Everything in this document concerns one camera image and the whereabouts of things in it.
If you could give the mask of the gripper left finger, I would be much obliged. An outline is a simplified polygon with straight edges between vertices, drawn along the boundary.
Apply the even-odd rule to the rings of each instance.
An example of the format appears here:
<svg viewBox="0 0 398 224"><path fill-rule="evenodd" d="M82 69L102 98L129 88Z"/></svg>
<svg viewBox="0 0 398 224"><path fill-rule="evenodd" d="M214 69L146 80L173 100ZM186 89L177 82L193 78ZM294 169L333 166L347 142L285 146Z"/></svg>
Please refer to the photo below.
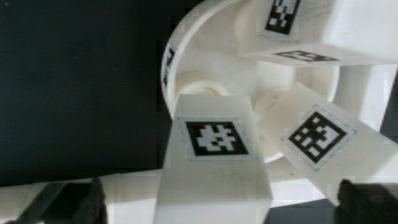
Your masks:
<svg viewBox="0 0 398 224"><path fill-rule="evenodd" d="M15 221L17 224L109 224L100 179L51 183Z"/></svg>

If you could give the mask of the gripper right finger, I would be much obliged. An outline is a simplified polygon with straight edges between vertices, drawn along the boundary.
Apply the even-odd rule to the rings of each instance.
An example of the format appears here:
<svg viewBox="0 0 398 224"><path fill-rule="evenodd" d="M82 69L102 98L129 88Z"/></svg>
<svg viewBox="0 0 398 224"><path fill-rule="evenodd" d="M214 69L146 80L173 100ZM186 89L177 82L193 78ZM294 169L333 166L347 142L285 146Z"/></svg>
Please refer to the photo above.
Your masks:
<svg viewBox="0 0 398 224"><path fill-rule="evenodd" d="M398 183L342 181L337 224L398 224Z"/></svg>

